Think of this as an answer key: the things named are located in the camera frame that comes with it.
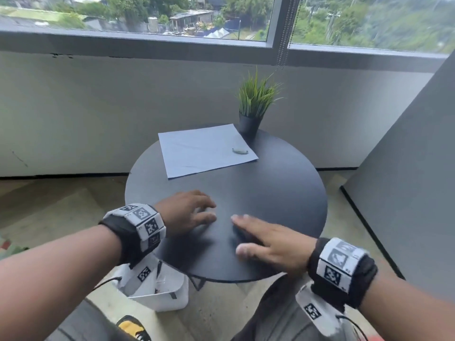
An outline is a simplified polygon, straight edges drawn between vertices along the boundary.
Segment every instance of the shoe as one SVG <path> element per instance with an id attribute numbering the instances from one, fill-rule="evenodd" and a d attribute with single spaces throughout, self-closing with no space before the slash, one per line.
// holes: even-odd
<path id="1" fill-rule="evenodd" d="M 151 341 L 150 335 L 145 331 L 142 323 L 133 316 L 126 315 L 125 317 L 122 317 L 116 325 L 125 333 L 135 337 L 139 341 Z"/>

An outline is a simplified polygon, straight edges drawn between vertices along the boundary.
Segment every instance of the green roof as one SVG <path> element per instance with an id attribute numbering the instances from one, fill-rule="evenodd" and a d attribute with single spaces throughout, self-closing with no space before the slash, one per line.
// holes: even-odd
<path id="1" fill-rule="evenodd" d="M 0 14 L 8 15 L 9 17 L 32 19 L 39 21 L 57 22 L 64 14 L 62 12 L 43 11 L 41 9 L 28 9 L 28 8 L 14 8 L 0 6 Z M 86 15 L 77 14 L 80 20 L 87 18 Z"/>

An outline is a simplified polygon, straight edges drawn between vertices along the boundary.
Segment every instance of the hand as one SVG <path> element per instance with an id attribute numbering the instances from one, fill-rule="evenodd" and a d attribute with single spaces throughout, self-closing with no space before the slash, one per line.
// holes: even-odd
<path id="1" fill-rule="evenodd" d="M 288 273 L 307 269 L 316 239 L 278 224 L 269 224 L 252 216 L 233 215 L 232 222 L 258 238 L 264 246 L 243 243 L 235 253 L 243 259 L 256 257 Z"/>
<path id="2" fill-rule="evenodd" d="M 154 208 L 160 213 L 166 226 L 166 236 L 186 233 L 201 224 L 213 223 L 217 217 L 212 212 L 195 213 L 197 208 L 215 208 L 212 199 L 199 190 L 177 193 L 158 202 Z"/>

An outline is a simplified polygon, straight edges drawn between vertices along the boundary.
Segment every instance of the black baseboard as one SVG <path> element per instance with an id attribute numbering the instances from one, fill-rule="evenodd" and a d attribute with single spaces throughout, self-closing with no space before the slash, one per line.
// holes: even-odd
<path id="1" fill-rule="evenodd" d="M 353 167 L 320 167 L 316 168 L 316 171 L 347 171 L 347 170 L 357 170 L 358 166 Z"/>
<path id="2" fill-rule="evenodd" d="M 117 173 L 99 173 L 99 174 L 63 174 L 63 175 L 36 175 L 36 176 L 13 176 L 0 177 L 0 180 L 12 179 L 44 179 L 44 178 L 78 178 L 78 177 L 113 177 L 113 176 L 128 176 L 129 172 Z"/>
<path id="3" fill-rule="evenodd" d="M 341 192 L 343 193 L 344 197 L 346 198 L 346 200 L 348 200 L 349 204 L 351 205 L 352 209 L 354 210 L 354 212 L 357 214 L 357 217 L 359 217 L 360 221 L 362 222 L 362 224 L 364 224 L 365 228 L 367 229 L 368 233 L 370 234 L 371 238 L 373 239 L 373 241 L 375 242 L 375 244 L 378 246 L 379 250 L 381 250 L 382 252 L 382 255 L 384 256 L 384 258 L 387 260 L 387 262 L 390 264 L 390 266 L 392 267 L 392 269 L 394 270 L 395 274 L 403 279 L 403 280 L 406 280 L 404 275 L 401 273 L 400 269 L 398 268 L 398 266 L 396 265 L 396 263 L 394 262 L 394 260 L 390 257 L 389 253 L 387 252 L 387 250 L 384 248 L 384 246 L 382 245 L 382 243 L 380 242 L 379 238 L 374 234 L 373 230 L 371 229 L 370 225 L 367 223 L 367 220 L 365 220 L 365 218 L 363 217 L 362 213 L 359 211 L 359 209 L 357 208 L 357 206 L 355 205 L 354 201 L 351 199 L 351 197 L 349 196 L 348 192 L 346 191 L 346 189 L 344 189 L 343 186 L 340 187 L 340 190 Z"/>

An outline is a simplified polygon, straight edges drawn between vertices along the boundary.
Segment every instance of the wristband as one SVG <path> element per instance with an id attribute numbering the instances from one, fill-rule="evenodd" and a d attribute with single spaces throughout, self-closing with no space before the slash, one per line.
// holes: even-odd
<path id="1" fill-rule="evenodd" d="M 377 272 L 367 251 L 339 238 L 320 238 L 308 264 L 312 291 L 341 312 L 360 306 Z"/>
<path id="2" fill-rule="evenodd" d="M 107 212 L 99 224 L 114 232 L 122 243 L 119 264 L 133 268 L 166 237 L 161 215 L 149 205 L 134 203 Z"/>

